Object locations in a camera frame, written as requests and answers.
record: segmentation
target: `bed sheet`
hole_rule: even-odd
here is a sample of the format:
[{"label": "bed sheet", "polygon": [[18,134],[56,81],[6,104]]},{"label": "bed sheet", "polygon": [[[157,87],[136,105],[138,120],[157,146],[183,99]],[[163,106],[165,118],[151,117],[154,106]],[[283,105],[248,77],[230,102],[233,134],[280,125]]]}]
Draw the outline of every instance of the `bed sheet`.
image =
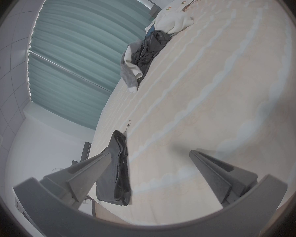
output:
[{"label": "bed sheet", "polygon": [[137,93],[120,80],[90,157],[127,129],[132,198],[96,200],[126,222],[179,223],[222,207],[189,158],[200,150],[296,190],[296,29],[275,0],[195,0],[194,24],[152,62]]}]

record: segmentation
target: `curtain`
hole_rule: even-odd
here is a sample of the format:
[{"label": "curtain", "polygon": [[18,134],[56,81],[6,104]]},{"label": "curtain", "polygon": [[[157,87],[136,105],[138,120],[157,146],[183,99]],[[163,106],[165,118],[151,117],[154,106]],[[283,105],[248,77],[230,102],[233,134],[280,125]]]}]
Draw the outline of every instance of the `curtain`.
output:
[{"label": "curtain", "polygon": [[95,129],[120,79],[122,53],[151,20],[137,0],[46,0],[30,43],[32,101]]}]

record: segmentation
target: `green curtain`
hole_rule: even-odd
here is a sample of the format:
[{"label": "green curtain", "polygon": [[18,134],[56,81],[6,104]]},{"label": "green curtain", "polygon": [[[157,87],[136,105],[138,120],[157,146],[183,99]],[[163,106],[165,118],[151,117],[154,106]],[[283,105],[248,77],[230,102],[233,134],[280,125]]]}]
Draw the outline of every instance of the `green curtain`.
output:
[{"label": "green curtain", "polygon": [[95,129],[121,78],[122,53],[151,20],[137,0],[46,0],[30,43],[32,101]]}]

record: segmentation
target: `folded black garment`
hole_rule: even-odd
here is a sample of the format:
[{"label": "folded black garment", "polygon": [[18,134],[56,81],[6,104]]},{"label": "folded black garment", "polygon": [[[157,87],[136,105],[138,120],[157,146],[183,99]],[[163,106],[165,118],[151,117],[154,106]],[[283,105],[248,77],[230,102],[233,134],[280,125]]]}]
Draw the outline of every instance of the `folded black garment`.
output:
[{"label": "folded black garment", "polygon": [[137,52],[132,54],[132,63],[137,65],[143,73],[143,76],[137,79],[138,85],[146,76],[153,59],[166,46],[170,39],[169,34],[160,30],[154,30],[145,37]]},{"label": "folded black garment", "polygon": [[97,180],[97,198],[117,205],[128,205],[131,189],[127,167],[126,137],[115,130],[110,143],[100,154],[111,153],[111,163]]}]

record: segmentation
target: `striped bed sheet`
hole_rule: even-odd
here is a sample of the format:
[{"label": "striped bed sheet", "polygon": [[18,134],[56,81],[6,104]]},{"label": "striped bed sheet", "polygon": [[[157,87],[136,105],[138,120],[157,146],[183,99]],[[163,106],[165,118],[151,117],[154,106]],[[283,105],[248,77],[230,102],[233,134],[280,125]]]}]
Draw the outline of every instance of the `striped bed sheet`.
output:
[{"label": "striped bed sheet", "polygon": [[131,224],[164,225],[222,206],[189,158],[200,150],[296,190],[296,29],[275,0],[195,0],[194,24],[152,62],[137,93],[120,80],[90,157],[127,129],[132,199],[98,201]]}]

